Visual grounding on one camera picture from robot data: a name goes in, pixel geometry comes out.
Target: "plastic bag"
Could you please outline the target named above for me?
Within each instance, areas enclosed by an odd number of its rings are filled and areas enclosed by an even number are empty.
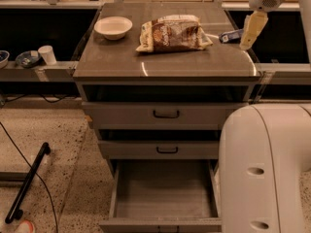
[[[198,17],[173,15],[144,23],[140,44],[137,51],[172,52],[205,50],[213,42],[204,33]]]

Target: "cabinet top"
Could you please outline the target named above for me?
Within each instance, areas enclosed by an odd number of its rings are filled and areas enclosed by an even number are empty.
[[[202,29],[213,41],[206,50],[142,53],[141,26],[147,21],[170,15],[195,15]],[[92,32],[74,74],[76,80],[85,78],[258,78],[259,73],[250,55],[238,44],[222,44],[219,34],[233,30],[220,5],[213,2],[194,3],[112,3],[105,4],[99,16],[127,17],[133,22],[125,37],[106,40]]]

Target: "white cup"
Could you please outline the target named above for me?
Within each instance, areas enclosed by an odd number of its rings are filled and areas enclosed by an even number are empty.
[[[38,52],[41,54],[47,65],[56,64],[56,58],[52,46],[42,46],[38,49]]]

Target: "white robot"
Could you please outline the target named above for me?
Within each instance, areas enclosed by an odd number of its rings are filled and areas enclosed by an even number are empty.
[[[247,50],[253,45],[268,20],[267,13],[275,11],[283,2],[284,0],[249,0],[250,8],[254,10],[254,13],[245,21],[244,34],[240,44],[242,50]],[[311,0],[299,0],[299,5],[308,55],[311,59]]]
[[[241,48],[284,0],[250,0]],[[299,0],[310,58],[311,0]],[[311,104],[257,104],[234,112],[220,143],[223,233],[306,233],[299,192],[311,168]]]

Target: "black cable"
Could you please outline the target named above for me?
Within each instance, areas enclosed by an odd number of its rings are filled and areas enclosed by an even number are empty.
[[[12,139],[12,137],[10,136],[10,134],[8,133],[7,129],[5,128],[5,126],[2,124],[2,122],[0,121],[0,125],[3,128],[4,132],[6,133],[6,135],[8,136],[8,138],[10,139],[10,141],[12,142],[12,144],[16,147],[17,151],[19,152],[19,154],[21,155],[21,157],[25,160],[25,162],[28,164],[28,166],[30,167],[30,169],[32,169],[31,164],[28,162],[28,160],[26,159],[26,157],[23,155],[23,153],[21,152],[21,150],[18,148],[18,146],[16,145],[16,143],[14,142],[14,140]],[[55,220],[55,226],[56,226],[56,233],[58,233],[58,222],[57,222],[57,216],[56,216],[56,212],[55,212],[55,207],[54,207],[54,203],[52,201],[52,196],[50,194],[50,191],[47,187],[47,184],[45,183],[45,181],[41,178],[41,176],[39,174],[36,173],[36,176],[40,179],[40,181],[42,182],[42,184],[44,185],[49,197],[50,197],[50,201],[51,201],[51,205],[52,205],[52,212],[53,212],[53,216],[54,216],[54,220]]]
[[[25,97],[27,96],[27,94],[23,94],[23,95],[20,95],[19,97],[16,97],[16,98],[13,98],[13,99],[6,99],[5,102],[8,103],[8,102],[13,102],[13,101],[16,101],[18,100],[19,98],[22,98],[22,97]]]
[[[44,100],[46,100],[48,103],[57,103],[63,99],[65,99],[66,97],[69,97],[70,95],[64,95],[63,97],[56,97],[55,95],[53,96],[54,98],[56,98],[57,100],[49,100],[47,97],[45,97],[42,94],[38,94],[39,96],[41,96]]]
[[[13,98],[13,99],[6,99],[5,100],[5,102],[6,103],[9,103],[9,102],[13,102],[13,101],[16,101],[16,100],[18,100],[19,98],[22,98],[22,97],[25,97],[25,96],[28,96],[28,95],[31,95],[31,94],[22,94],[22,95],[20,95],[19,97],[16,97],[16,98]],[[56,95],[52,95],[54,98],[56,98],[57,100],[49,100],[47,97],[45,97],[44,95],[42,95],[42,94],[37,94],[38,96],[41,96],[44,100],[46,100],[46,102],[48,102],[48,103],[57,103],[57,102],[59,102],[59,101],[61,101],[61,100],[63,100],[63,99],[65,99],[65,98],[68,98],[68,97],[70,97],[70,95],[64,95],[64,96],[62,96],[62,97],[57,97]]]

